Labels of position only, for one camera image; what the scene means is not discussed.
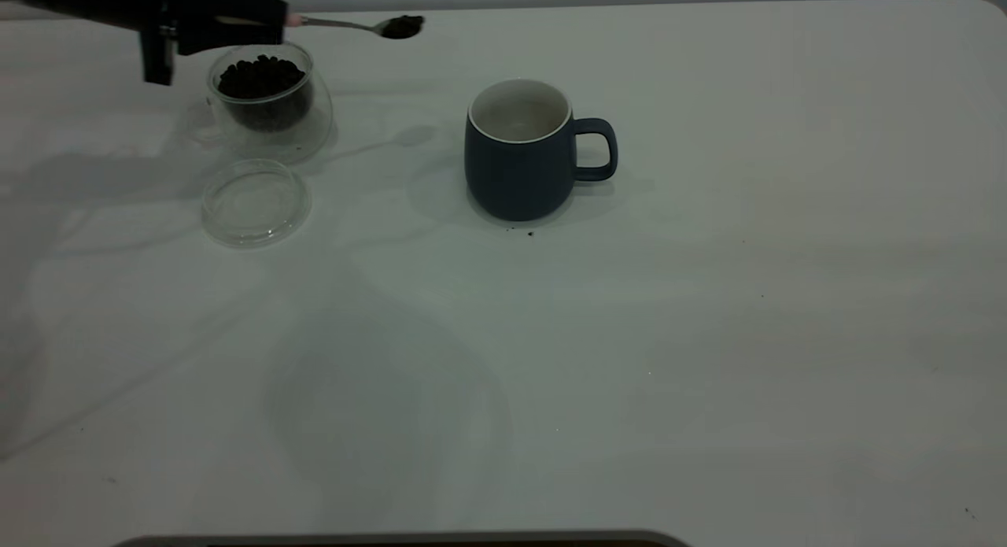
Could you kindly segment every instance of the white tabletop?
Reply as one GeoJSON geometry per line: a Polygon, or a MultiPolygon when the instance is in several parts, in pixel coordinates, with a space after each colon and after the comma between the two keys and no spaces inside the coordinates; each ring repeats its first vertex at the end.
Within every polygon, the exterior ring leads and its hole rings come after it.
{"type": "Polygon", "coordinates": [[[242,252],[198,222],[227,159],[192,139],[219,52],[158,88],[133,33],[0,23],[0,545],[1007,542],[999,9],[501,9],[289,38],[338,137],[296,166],[305,226],[242,252]],[[469,99],[515,77],[611,121],[621,164],[510,229],[470,206],[461,148],[469,99]]]}

